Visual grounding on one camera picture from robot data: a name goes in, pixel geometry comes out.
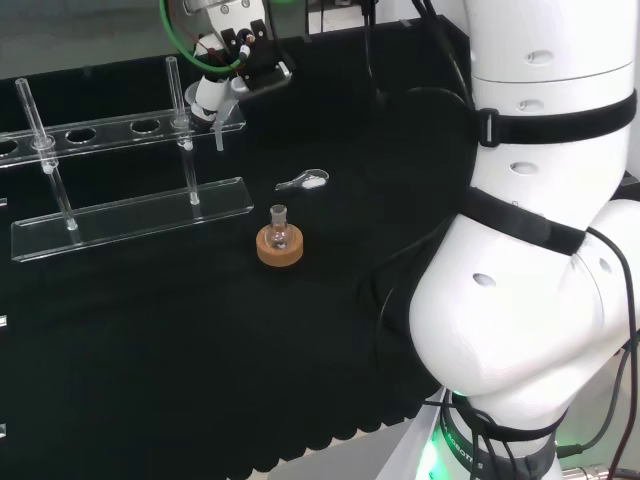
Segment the rack hole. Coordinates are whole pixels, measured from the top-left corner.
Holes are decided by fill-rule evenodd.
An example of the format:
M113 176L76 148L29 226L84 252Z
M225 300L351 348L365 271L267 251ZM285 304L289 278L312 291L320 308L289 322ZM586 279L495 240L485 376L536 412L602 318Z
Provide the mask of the rack hole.
M81 145L83 143L89 143L96 138L96 131L93 128L83 128L81 130L71 130L67 132L65 138L69 143Z
M18 142L15 140L0 140L0 157L9 155L18 149Z
M138 120L131 124L131 130L141 135L155 132L160 128L160 122L155 119Z

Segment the cable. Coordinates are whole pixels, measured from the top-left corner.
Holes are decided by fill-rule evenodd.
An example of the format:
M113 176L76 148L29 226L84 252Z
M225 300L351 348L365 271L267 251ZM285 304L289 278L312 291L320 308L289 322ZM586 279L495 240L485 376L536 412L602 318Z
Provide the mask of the cable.
M431 5L431 3L428 0L425 1L427 2L429 9L433 10L433 6ZM460 70L460 62L458 61L457 55L455 53L455 50L453 49L453 46L451 45L451 42L449 42L447 35L442 29L442 24L440 23L438 16L435 15L435 10L433 10L432 15L431 13L429 13L427 8L425 8L425 6L420 3L420 0L411 0L411 2L420 14L420 18L422 19L422 23L425 26L426 30L431 33L436 43L440 47L440 50L442 50L442 52L447 57L447 60L449 61L451 68L454 71L456 80L462 91L465 103L471 111L475 111L475 102L473 101L473 96L471 95L470 89L467 87L467 82L464 79L464 75Z
M640 480L640 472L634 470L626 470L624 468L618 468L613 478L624 478L627 480Z
M433 18L437 18L438 14L436 13L436 9L433 8L433 4L431 0L424 0L424 5L427 8L427 13L431 15Z
M471 462L471 473L469 475L469 480L476 480L476 472L478 470L478 434L476 432L473 433L473 461Z
M622 264L622 270L624 272L624 278L627 288L627 309L629 312L630 333L628 350L631 354L631 405L629 406L629 419L627 421L627 426L625 428L624 434L622 435L622 439L620 440L620 444L618 445L618 449L616 450L616 453L613 457L613 462L611 462L609 476L607 477L607 480L613 480L616 469L618 468L618 464L620 463L620 458L622 457L627 443L629 442L629 438L633 433L633 425L635 424L638 410L638 328L636 326L633 276L631 274L631 267L629 267L629 262L627 262L624 253L622 253L622 251L613 241L611 241L606 235L600 233L597 230L594 230L593 228L588 228L587 232L602 241L613 251L613 253L616 254L618 260Z
M489 457L491 458L491 464L493 466L493 471L496 473L496 477L498 480L502 480L502 475L500 475L500 470L498 470L498 461L496 460L496 451L493 449L493 445L491 444L491 440L489 440L486 436L482 436L484 440L484 444L489 451Z
M629 350L625 350L624 354L620 358L620 365L618 366L618 373L616 375L616 381L613 384L613 394L611 395L611 403L609 405L609 411L607 412L607 417L605 418L600 431L593 437L590 441L585 443L584 445L575 444L575 445L563 445L558 447L558 458L567 458L573 455L580 455L585 450L589 450L593 448L604 436L604 434L609 429L611 425L611 421L613 420L613 415L616 411L616 405L618 403L618 394L620 393L620 387L622 385L622 378L624 374L624 369L627 365L627 360L629 359L629 355L631 352Z
M182 45L182 43L176 36L175 32L173 31L173 28L171 26L171 20L169 18L169 14L167 10L166 1L165 0L159 0L159 1L160 1L160 18L162 19L162 25L164 26L164 29L167 32L169 40L171 40L171 43L173 44L173 46L176 47L178 51L182 54L182 56L184 56L189 62L191 62L193 65L200 68L201 70L204 70L210 73L215 73L218 75L232 73L234 71L234 68L237 68L241 65L241 62L238 59L227 67L212 67L211 65L207 65L206 63L201 62L200 60L195 58L193 55L191 55L187 51L187 49L184 47L184 45Z
M176 15L176 9L175 9L175 0L167 0L167 6L169 8L169 20L171 21L172 24L175 23L180 29L180 31L182 31L182 33L184 33L187 37L189 37L189 40L191 40L193 43L200 44L202 48L204 48L210 56L215 57L223 65L227 65L227 62L225 61L225 59L222 58L218 54L218 52L216 52L215 49L208 48L204 43L202 43L202 40L200 38L198 38L193 33L189 32L187 28L182 24L182 22L178 20L178 17Z
M449 392L448 390L445 390L445 397L448 395L448 392ZM478 410L477 408L473 408L470 405L457 405L457 404L450 403L450 402L434 402L434 401L431 401L431 400L424 400L422 402L422 404L423 405L432 406L432 407L440 407L440 408L447 407L447 408L453 408L455 410L467 410L467 411L469 411L471 413L476 414L479 417L484 417L485 420L487 422L489 422L492 426L497 426L498 425L496 423L496 421L491 417L491 415L489 415L486 412L483 412L482 410ZM500 480L500 472L499 472L499 470L497 468L497 463L496 463L496 460L495 460L496 452L493 449L493 445L491 445L491 441L488 440L484 435L482 436L482 439L484 440L484 443L485 443L485 445L487 447L487 451L488 451L489 455L491 456L491 461L494 464L493 468L495 469L495 472L496 472L496 475L498 477L498 480ZM509 459L511 460L511 466L513 468L513 471L517 472L517 466L516 466L515 457L513 456L513 452L511 451L511 448L509 447L509 444L506 443L506 442L503 442L503 445L504 445L505 449L507 450L507 454L509 455ZM471 465L472 475L473 475L473 470L476 468L476 465L475 465L476 458L477 458L477 456L474 453L473 463Z
M376 288L376 282L375 282L375 276L374 275L377 272L379 272L380 270L384 269L385 267L389 266L390 264L392 264L393 262L398 260L399 258L401 258L402 256L404 256L406 253L409 253L410 251L415 250L416 248L424 245L426 242L429 242L429 241L433 240L442 231L442 228L445 225L449 224L451 219L452 219L452 216L451 215L447 215L444 218L444 220L442 220L442 222L440 222L436 226L436 228L433 229L431 232L429 232L426 235L420 237L418 240L416 240L415 242L411 243L410 245L402 248L401 250L398 250L398 251L392 253L387 258L385 258L383 261L381 261L376 266L371 268L367 273L365 273L362 276L362 278L358 282L358 286L356 287L356 295L360 296L365 283L368 281L369 282L369 288L370 288L372 297L374 299L374 303L375 303L376 309L379 309L380 308L380 298L378 296L378 291L377 291L377 288Z
M324 0L320 0L320 33L324 32Z
M393 293L393 288L387 294L387 298L380 309L380 315L378 316L378 321L376 322L375 330L374 330L374 339L373 339L373 361L376 364L376 370L378 372L381 371L381 363L380 363L380 355L378 354L378 338L380 337L380 330L382 330L382 317L384 316L384 311L387 308L387 303L389 303L389 299L391 298L391 294Z

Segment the black cable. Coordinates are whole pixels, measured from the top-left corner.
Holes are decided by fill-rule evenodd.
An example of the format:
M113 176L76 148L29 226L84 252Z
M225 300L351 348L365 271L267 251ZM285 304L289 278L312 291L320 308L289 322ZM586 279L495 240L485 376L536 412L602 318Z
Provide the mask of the black cable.
M640 480L640 472L635 470L626 470L624 468L618 468L613 478L624 478L626 480Z
M360 281L358 282L358 286L356 287L356 294L358 296L360 296L365 283L368 281L369 282L369 288L370 288L370 291L371 291L371 295L372 295L372 297L374 299L375 307L376 307L376 309L380 309L380 297L378 296L378 290L376 288L375 274L378 273L380 270L383 270L385 267L391 265L396 260L398 260L401 257L403 257L405 254L411 252L412 250L415 250L418 247L423 246L426 242L429 242L429 241L433 240L436 236L438 236L440 234L440 232L442 231L442 228L445 225L449 225L449 223L451 221L451 218L452 218L451 215L448 215L431 232L429 232L426 235L420 237L418 240L416 240L415 242L411 243L410 245L407 245L406 247L402 248L401 250L398 250L398 251L392 253L387 258L385 258L383 261L381 261L376 266L371 268L367 273L365 273L360 278Z
M293 70L295 68L295 62L289 56L287 52L282 48L282 43L280 42L280 37L278 36L278 31L276 30L276 19L273 15L273 6L271 0L265 0L264 2L267 8L267 16L269 17L269 23L271 23L271 36L273 37L273 44L276 48L276 52L282 58L284 63L287 65L289 70Z
M609 411L607 412L607 417L605 418L604 423L600 428L600 431L598 431L596 436L593 437L590 441L588 441L584 445L581 445L578 443L575 445L559 446L558 458L567 458L573 455L580 455L585 450L589 450L590 448L593 448L600 440L602 440L602 437L604 437L604 434L607 432L607 430L609 429L609 426L611 425L611 421L613 420L613 415L616 411L616 405L618 403L618 395L620 393L620 387L622 386L624 369L627 365L627 360L629 359L630 354L631 352L629 350L625 350L624 354L620 358L620 365L618 366L616 381L613 384L613 393L611 395L611 403L609 404Z
M477 415L479 417L484 417L484 419L487 422L489 422L492 426L497 426L498 425L496 423L496 421L491 417L491 415L489 415L486 412L483 412L482 410L478 410L477 408L473 408L470 405L458 405L458 404L450 403L450 402L435 402L435 401L431 401L431 400L424 400L422 402L422 404L423 405L432 406L432 407L440 407L440 408L447 407L447 408L453 408L455 410L467 410L467 411L469 411L471 413L474 413L475 415ZM496 452L493 449L493 445L491 445L491 442L489 440L487 440L487 438L484 435L482 436L482 439L484 440L484 442L485 442L485 444L487 446L487 451L488 451L489 455L491 456L491 461L492 461L492 463L494 463L494 467L493 468L496 471L496 475L498 476L498 479L500 479L500 472L498 471L496 460L495 460ZM516 460L515 460L515 457L513 456L513 452L511 451L511 447L509 447L509 444L506 443L506 442L503 442L503 445L504 445L504 448L507 450L507 454L509 455L509 459L511 460L511 466L513 467L514 472L517 472Z
M420 18L422 19L425 30L433 36L436 43L438 44L438 47L440 47L440 50L442 50L442 52L447 57L447 60L456 76L456 81L458 82L460 90L462 91L462 96L465 100L465 103L467 104L467 107L469 107L471 111L475 111L475 102L473 101L471 90L467 86L464 75L460 70L460 62L458 61L458 57L455 53L455 50L453 49L453 46L451 45L451 42L449 41L449 38L442 28L442 24L438 16L433 16L432 14L430 14L429 11L427 11L427 8L425 8L425 6L420 3L420 0L411 0L411 2L420 14Z
M473 432L473 460L471 462L471 474L469 476L469 480L476 480L476 472L478 469L478 434Z
M380 362L380 355L379 355L379 352L378 352L378 338L380 338L380 331L382 330L382 318L384 317L384 311L387 308L387 304L389 303L389 299L391 298L391 294L392 293L393 293L393 288L387 294L387 298L385 299L384 304L382 305L382 308L380 309L380 315L378 316L378 321L376 322L375 330L374 330L373 361L375 362L376 370L378 372L382 371L382 364Z
M320 33L324 32L324 0L320 0Z
M629 419L627 421L627 426L625 428L624 434L622 435L622 439L620 440L620 444L616 450L616 453L613 457L613 461L611 462L611 468L609 469L608 480L613 480L614 474L616 473L616 469L620 463L620 459L624 450L629 442L629 438L633 433L633 426L636 421L636 415L638 410L638 328L636 326L636 310L635 310L635 299L633 293L633 276L631 274L631 267L629 266L629 262L627 261L624 253L618 248L618 246L611 241L606 235L600 233L593 228L588 228L587 232L598 238L605 245L607 245L613 253L616 254L618 260L622 264L622 270L624 272L624 278L627 288L627 309L629 312L629 334L630 334L630 342L628 350L631 354L631 405L629 406Z
M427 13L432 17L436 18L438 14L436 13L436 9L433 8L433 4L431 0L424 0L424 6L427 8Z
M305 0L304 2L304 33L309 35L309 2L311 0Z
M502 475L500 475L500 470L498 470L498 461L496 460L496 451L493 449L493 445L491 444L491 440L488 439L485 435L482 436L484 440L484 444L489 451L489 457L491 458L491 464L493 465L493 470L496 472L496 477L498 480L502 480Z

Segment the oval hole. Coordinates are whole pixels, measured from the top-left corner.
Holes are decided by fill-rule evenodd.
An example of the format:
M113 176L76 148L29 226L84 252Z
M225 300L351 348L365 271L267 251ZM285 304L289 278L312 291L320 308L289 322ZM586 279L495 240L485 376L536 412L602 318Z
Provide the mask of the oval hole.
M488 275L483 273L474 273L473 279L481 287L495 287L496 281Z
M71 130L65 135L67 142L76 145L89 143L96 138L96 131L93 128L83 128L82 130Z
M613 270L611 270L611 265L609 265L609 262L607 262L604 258L600 259L600 268L602 268L602 270L607 273L613 272Z
M524 61L530 65L547 65L553 62L553 53L548 50L539 50L524 57Z
M544 109L544 103L540 100L525 100L518 105L518 110L527 113L536 113Z
M160 128L160 122L154 119L139 120L131 124L131 130L141 135L155 132Z
M0 157L9 155L18 149L18 142L15 140L2 140L0 141Z
M531 162L512 163L510 168L518 175L535 175L538 173L538 167Z

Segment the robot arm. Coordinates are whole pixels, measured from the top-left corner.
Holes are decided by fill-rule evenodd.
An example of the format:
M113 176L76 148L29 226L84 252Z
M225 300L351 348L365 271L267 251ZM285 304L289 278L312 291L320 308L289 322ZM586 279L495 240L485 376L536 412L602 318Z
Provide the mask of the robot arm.
M478 110L543 119L632 98L637 0L466 0L466 9ZM625 172L630 129L480 146L471 187L577 231L604 233L623 250L640 298L640 204L607 203ZM418 354L442 385L526 435L561 421L628 340L628 315L620 262L594 236L571 256L458 215L415 291L410 325ZM447 427L434 441L446 475L431 478L469 478L470 462L459 453L461 439L471 445L472 428L455 411ZM452 427L457 441L443 436ZM509 445L522 458L552 439ZM501 442L488 443L509 461ZM544 470L537 478L562 478L557 460Z
M213 29L200 39L194 56L213 66L240 62L228 73L207 72L202 77L191 106L196 127L208 129L240 98L290 80L276 42L269 39L262 0L185 0L184 5L192 15L206 12Z

